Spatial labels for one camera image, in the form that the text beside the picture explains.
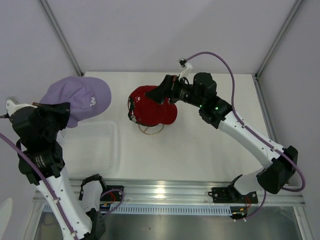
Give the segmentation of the red baseball cap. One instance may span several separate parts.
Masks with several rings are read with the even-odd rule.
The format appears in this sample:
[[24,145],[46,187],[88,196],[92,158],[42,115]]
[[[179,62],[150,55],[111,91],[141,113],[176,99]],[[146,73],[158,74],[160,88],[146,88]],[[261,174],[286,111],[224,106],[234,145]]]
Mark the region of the red baseball cap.
[[145,94],[153,89],[155,85],[144,85],[136,88],[128,97],[128,118],[146,127],[155,127],[159,124],[171,125],[178,116],[175,104],[170,104],[168,99],[164,104],[158,104],[149,99]]

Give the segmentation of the lavender baseball cap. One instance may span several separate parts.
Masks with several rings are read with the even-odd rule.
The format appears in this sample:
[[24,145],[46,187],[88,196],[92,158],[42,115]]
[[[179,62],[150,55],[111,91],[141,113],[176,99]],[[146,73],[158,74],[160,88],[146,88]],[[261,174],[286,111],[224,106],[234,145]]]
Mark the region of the lavender baseball cap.
[[108,109],[112,101],[109,85],[97,77],[68,76],[53,83],[39,101],[55,105],[70,103],[67,128],[75,128],[80,121],[93,118]]

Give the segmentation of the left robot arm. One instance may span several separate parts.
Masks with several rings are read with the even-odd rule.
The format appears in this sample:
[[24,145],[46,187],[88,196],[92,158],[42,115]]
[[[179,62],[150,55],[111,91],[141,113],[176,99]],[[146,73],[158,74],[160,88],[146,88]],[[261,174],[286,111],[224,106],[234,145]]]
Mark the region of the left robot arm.
[[44,196],[59,223],[64,240],[99,240],[105,232],[100,200],[108,187],[99,174],[83,180],[76,197],[57,141],[67,127],[70,103],[6,103],[9,121],[19,136],[14,148],[19,155],[19,171]]

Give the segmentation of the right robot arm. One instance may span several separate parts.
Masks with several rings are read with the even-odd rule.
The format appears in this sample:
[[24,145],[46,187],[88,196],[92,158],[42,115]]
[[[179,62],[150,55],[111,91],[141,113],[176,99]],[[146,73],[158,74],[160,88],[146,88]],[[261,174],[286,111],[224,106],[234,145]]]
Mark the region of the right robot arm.
[[166,75],[162,83],[145,96],[161,105],[183,101],[198,107],[206,123],[235,139],[259,161],[261,170],[239,175],[230,183],[227,194],[233,202],[260,190],[277,194],[295,174],[297,149],[277,144],[246,125],[232,106],[217,95],[217,83],[210,73],[197,73],[192,84],[185,77]]

